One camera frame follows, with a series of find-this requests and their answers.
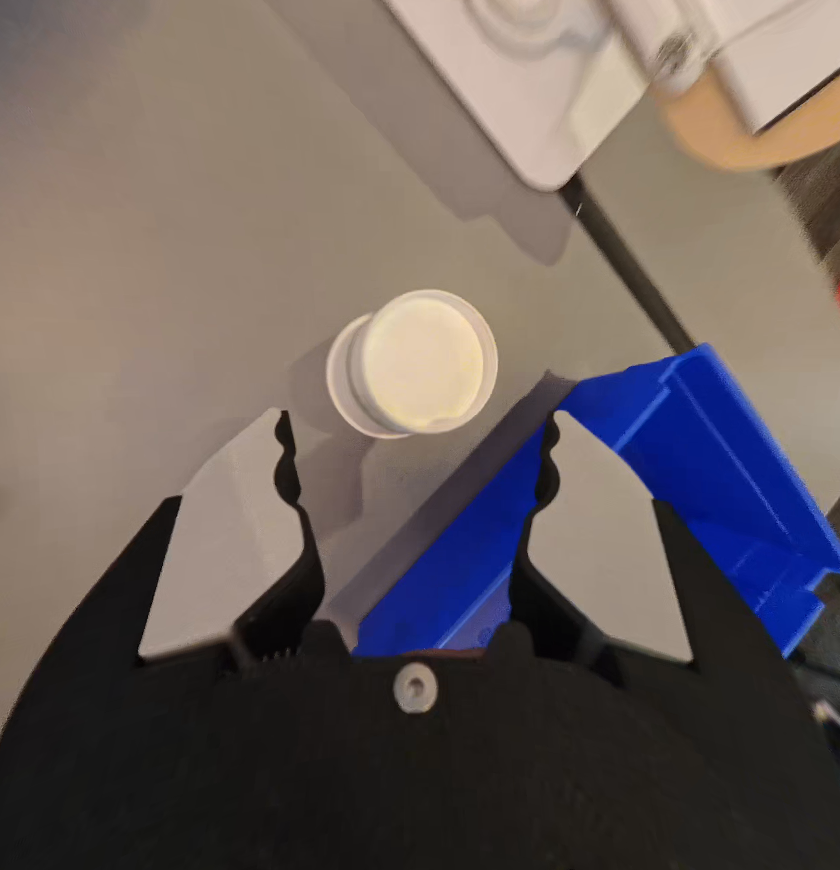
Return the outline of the white sign stand base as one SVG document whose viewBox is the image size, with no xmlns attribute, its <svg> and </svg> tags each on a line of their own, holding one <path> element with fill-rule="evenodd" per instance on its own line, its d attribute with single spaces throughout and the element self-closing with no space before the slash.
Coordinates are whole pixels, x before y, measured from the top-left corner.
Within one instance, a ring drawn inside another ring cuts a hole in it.
<svg viewBox="0 0 840 870">
<path fill-rule="evenodd" d="M 631 51 L 610 22 L 595 51 L 516 58 L 483 35 L 465 2 L 385 4 L 521 180 L 563 187 L 643 97 Z"/>
</svg>

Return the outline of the green banded white paper cup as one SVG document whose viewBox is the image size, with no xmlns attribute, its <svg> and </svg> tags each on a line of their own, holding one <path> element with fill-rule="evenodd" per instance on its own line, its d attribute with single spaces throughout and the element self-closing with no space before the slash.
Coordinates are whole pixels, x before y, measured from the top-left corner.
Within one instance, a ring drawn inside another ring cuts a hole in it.
<svg viewBox="0 0 840 870">
<path fill-rule="evenodd" d="M 474 419 L 498 368 L 480 311 L 451 292 L 422 289 L 347 324 L 328 350 L 325 378 L 348 425 L 371 439 L 402 440 Z"/>
</svg>

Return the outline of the instruction sheet on board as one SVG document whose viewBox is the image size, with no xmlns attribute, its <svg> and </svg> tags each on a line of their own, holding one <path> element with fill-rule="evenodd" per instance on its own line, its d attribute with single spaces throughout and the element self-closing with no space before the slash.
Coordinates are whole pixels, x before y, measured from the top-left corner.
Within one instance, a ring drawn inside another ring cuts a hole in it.
<svg viewBox="0 0 840 870">
<path fill-rule="evenodd" d="M 657 84 L 650 93 L 677 146 L 709 168 L 773 169 L 840 144 L 840 76 L 758 135 L 746 129 L 713 68 L 681 94 Z"/>
</svg>

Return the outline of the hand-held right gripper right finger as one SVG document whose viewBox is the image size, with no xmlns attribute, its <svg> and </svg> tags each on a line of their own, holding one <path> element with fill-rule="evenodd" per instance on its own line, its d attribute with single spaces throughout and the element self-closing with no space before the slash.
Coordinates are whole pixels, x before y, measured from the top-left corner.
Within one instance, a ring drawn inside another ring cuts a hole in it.
<svg viewBox="0 0 840 870">
<path fill-rule="evenodd" d="M 535 506 L 512 562 L 511 615 L 539 658 L 614 670 L 618 651 L 693 660 L 653 497 L 564 410 L 548 418 Z"/>
</svg>

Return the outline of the blue plastic bin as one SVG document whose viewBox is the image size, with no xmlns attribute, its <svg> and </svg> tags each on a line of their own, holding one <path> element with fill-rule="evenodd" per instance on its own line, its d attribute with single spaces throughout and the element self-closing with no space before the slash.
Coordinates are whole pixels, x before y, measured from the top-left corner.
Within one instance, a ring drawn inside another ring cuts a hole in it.
<svg viewBox="0 0 840 870">
<path fill-rule="evenodd" d="M 840 540 L 736 379 L 708 345 L 579 381 L 556 407 L 670 503 L 784 658 L 824 609 Z M 485 646 L 525 517 L 545 423 L 507 445 L 498 427 L 450 480 L 471 499 L 359 623 L 353 653 L 389 657 Z"/>
</svg>

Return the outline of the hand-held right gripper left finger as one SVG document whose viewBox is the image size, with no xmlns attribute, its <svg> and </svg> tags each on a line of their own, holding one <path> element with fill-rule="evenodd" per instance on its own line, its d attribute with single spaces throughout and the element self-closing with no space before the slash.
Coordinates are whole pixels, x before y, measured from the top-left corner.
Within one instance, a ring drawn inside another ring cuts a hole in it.
<svg viewBox="0 0 840 870">
<path fill-rule="evenodd" d="M 143 660 L 233 642 L 257 659 L 298 650 L 325 592 L 301 495 L 290 416 L 270 408 L 183 489 L 138 647 Z"/>
</svg>

